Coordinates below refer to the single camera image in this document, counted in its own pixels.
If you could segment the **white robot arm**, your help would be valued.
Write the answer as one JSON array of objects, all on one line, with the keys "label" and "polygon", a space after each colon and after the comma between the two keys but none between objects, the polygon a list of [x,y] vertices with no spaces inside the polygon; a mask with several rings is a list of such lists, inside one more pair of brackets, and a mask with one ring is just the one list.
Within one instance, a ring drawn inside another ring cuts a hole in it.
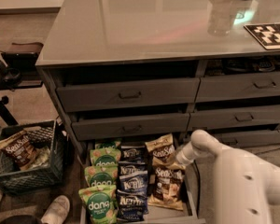
[{"label": "white robot arm", "polygon": [[204,130],[176,152],[177,163],[188,166],[213,156],[216,224],[273,224],[272,205],[280,204],[280,167],[255,154],[219,142]]}]

